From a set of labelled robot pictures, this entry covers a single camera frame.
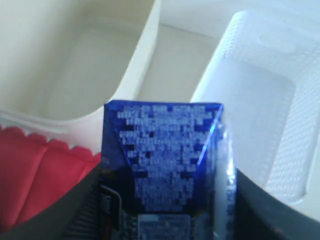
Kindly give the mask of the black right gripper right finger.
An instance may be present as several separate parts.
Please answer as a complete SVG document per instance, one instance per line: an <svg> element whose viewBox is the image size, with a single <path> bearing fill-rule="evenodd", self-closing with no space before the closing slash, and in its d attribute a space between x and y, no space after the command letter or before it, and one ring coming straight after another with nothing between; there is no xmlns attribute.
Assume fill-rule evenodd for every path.
<svg viewBox="0 0 320 240"><path fill-rule="evenodd" d="M320 223L275 199L237 170L236 240L318 240Z"/></svg>

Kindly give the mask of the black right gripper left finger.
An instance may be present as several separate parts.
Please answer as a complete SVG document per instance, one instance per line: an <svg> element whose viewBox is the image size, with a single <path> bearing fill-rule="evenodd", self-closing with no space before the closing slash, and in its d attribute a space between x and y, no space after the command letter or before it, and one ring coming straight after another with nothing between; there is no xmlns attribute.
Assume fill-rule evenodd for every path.
<svg viewBox="0 0 320 240"><path fill-rule="evenodd" d="M99 240L101 165L28 221L1 233L2 240Z"/></svg>

